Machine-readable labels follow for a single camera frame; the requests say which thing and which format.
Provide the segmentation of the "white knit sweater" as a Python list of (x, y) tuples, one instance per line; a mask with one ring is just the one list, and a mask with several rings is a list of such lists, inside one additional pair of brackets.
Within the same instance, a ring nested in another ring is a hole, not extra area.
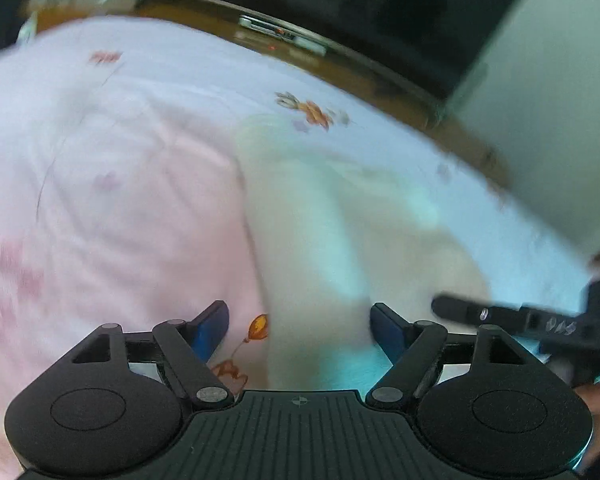
[(418, 321), (440, 294), (489, 298), (419, 186), (311, 148), (272, 116), (247, 119), (235, 142), (272, 389), (370, 390), (389, 366), (370, 332), (378, 302)]

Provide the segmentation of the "pink floral bed sheet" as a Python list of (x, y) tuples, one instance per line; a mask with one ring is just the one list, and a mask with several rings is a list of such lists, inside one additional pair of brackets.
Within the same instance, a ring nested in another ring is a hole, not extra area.
[(12, 398), (95, 327), (212, 301), (234, 391), (268, 385), (268, 311), (236, 132), (272, 116), (422, 188), (498, 302), (578, 312), (592, 275), (550, 228), (417, 131), (301, 70), (188, 27), (92, 18), (0, 53), (0, 479)]

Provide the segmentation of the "silver set-top box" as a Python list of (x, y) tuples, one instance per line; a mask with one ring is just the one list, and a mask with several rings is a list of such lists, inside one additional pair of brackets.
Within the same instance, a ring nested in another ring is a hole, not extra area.
[(242, 28), (252, 30), (253, 32), (258, 32), (264, 36), (275, 38), (277, 40), (286, 42), (287, 44), (291, 44), (296, 48), (307, 50), (317, 55), (325, 56), (328, 51), (328, 47), (321, 42), (301, 35), (298, 32), (293, 32), (289, 28), (260, 20), (260, 18), (241, 15), (238, 18), (238, 25), (242, 26)]

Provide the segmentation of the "wooden tv console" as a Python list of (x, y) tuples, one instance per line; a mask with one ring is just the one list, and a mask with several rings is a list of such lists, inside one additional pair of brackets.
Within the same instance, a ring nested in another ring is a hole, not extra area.
[(216, 0), (24, 0), (19, 8), (22, 18), (38, 19), (39, 30), (112, 14), (158, 18), (208, 32), (277, 58), (356, 96), (421, 131), (443, 151), (458, 156), (494, 184), (509, 187), (504, 158), (467, 129), (448, 104), (439, 103), (385, 67), (336, 44), (319, 55), (246, 29), (238, 24), (238, 18), (247, 13)]

